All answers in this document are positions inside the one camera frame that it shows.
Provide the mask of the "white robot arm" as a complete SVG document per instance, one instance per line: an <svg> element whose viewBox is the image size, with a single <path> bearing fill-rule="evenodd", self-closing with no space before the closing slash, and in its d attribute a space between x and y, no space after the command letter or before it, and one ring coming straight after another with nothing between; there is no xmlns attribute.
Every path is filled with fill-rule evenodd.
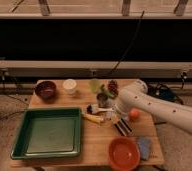
<svg viewBox="0 0 192 171"><path fill-rule="evenodd" d="M115 102L115 110L126 116L132 108L138 108L192 135L192 107L154 98L147 92L146 83L139 79L122 87Z"/></svg>

